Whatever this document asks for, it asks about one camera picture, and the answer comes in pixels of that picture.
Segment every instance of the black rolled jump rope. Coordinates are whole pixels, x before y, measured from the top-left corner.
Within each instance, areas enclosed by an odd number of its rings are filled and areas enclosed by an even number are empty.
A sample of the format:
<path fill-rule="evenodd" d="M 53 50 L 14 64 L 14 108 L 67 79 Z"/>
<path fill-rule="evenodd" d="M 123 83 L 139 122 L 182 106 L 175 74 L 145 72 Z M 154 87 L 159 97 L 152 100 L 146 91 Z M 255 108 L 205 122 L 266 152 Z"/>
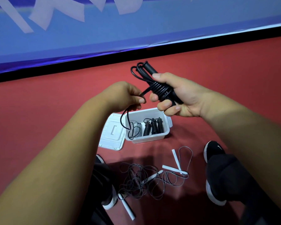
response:
<path fill-rule="evenodd" d="M 140 77 L 138 75 L 136 75 L 134 72 L 133 72 L 133 69 L 135 69 Z M 177 95 L 175 94 L 174 92 L 174 88 L 169 86 L 168 84 L 166 83 L 159 83 L 157 81 L 155 81 L 151 76 L 154 74 L 154 73 L 158 73 L 147 61 L 145 62 L 139 62 L 137 63 L 136 66 L 132 66 L 131 69 L 130 69 L 131 73 L 138 79 L 142 80 L 142 81 L 146 81 L 148 84 L 149 84 L 149 87 L 144 90 L 139 96 L 140 97 L 144 97 L 144 95 L 146 93 L 148 93 L 149 91 L 152 91 L 154 94 L 156 94 L 158 96 L 158 100 L 160 102 L 166 100 L 166 99 L 169 99 L 171 100 L 172 102 L 172 106 L 175 106 L 177 102 L 178 104 L 182 104 L 183 102 L 177 97 Z M 138 131 L 137 134 L 133 135 L 134 133 L 134 128 L 137 128 L 137 127 L 134 127 L 133 126 L 133 122 L 130 122 L 129 120 L 129 109 L 130 107 L 128 107 L 126 110 L 124 110 L 124 112 L 122 113 L 121 115 L 121 118 L 120 118 L 120 122 L 121 122 L 121 125 L 125 128 L 125 129 L 128 129 L 129 132 L 128 132 L 128 137 L 129 139 L 133 139 L 139 132 L 140 132 L 140 129 Z M 122 117 L 123 115 L 127 112 L 127 120 L 128 120 L 128 123 L 129 123 L 129 128 L 127 128 L 126 126 L 123 125 L 122 123 Z"/>

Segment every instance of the hand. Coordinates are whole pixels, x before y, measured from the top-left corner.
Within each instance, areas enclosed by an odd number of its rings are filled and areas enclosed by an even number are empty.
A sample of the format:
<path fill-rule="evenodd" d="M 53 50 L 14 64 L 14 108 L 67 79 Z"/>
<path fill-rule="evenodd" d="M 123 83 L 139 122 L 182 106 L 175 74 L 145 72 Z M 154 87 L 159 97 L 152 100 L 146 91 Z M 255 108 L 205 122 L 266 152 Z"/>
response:
<path fill-rule="evenodd" d="M 164 111 L 166 116 L 179 115 L 182 117 L 202 117 L 202 109 L 210 94 L 214 93 L 191 80 L 178 77 L 169 72 L 154 73 L 153 78 L 160 83 L 167 83 L 174 88 L 176 95 L 184 104 L 172 106 L 170 100 L 164 100 L 157 104 L 160 111 Z M 158 101 L 158 96 L 151 93 L 150 100 Z"/>
<path fill-rule="evenodd" d="M 125 81 L 114 83 L 99 95 L 102 100 L 107 101 L 110 112 L 121 112 L 130 106 L 129 110 L 141 109 L 141 103 L 145 99 L 139 97 L 141 91 Z"/>

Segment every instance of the person's left hand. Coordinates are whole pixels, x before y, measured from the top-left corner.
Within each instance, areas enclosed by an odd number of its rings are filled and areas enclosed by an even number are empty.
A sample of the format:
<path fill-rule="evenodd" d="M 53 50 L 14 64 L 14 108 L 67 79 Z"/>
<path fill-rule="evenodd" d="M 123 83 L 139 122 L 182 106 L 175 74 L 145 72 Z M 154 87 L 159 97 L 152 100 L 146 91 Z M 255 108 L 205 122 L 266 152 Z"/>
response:
<path fill-rule="evenodd" d="M 125 81 L 114 83 L 100 93 L 108 102 L 111 112 L 121 112 L 129 106 L 129 110 L 141 109 L 141 103 L 146 101 L 138 96 L 140 94 L 141 90 Z"/>

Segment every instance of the forearm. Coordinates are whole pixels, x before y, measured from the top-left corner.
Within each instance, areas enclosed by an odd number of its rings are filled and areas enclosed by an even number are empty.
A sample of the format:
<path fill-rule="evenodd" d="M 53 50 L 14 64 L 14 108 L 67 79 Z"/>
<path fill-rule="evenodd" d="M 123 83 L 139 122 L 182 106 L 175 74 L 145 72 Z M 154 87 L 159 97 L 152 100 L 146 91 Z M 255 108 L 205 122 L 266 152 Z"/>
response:
<path fill-rule="evenodd" d="M 74 223 L 110 112 L 86 102 L 0 196 L 0 224 Z"/>
<path fill-rule="evenodd" d="M 281 127 L 218 93 L 202 117 L 281 208 Z"/>

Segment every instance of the person's left arm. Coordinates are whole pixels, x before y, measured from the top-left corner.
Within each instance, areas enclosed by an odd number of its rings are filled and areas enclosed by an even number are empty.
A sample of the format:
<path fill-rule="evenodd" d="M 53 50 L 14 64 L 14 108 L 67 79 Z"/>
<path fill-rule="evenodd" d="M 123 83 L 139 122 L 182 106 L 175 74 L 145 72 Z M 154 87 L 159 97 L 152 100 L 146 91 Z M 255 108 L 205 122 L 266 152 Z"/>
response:
<path fill-rule="evenodd" d="M 140 109 L 140 93 L 118 82 L 88 100 L 0 196 L 0 224 L 75 223 L 107 118 Z"/>

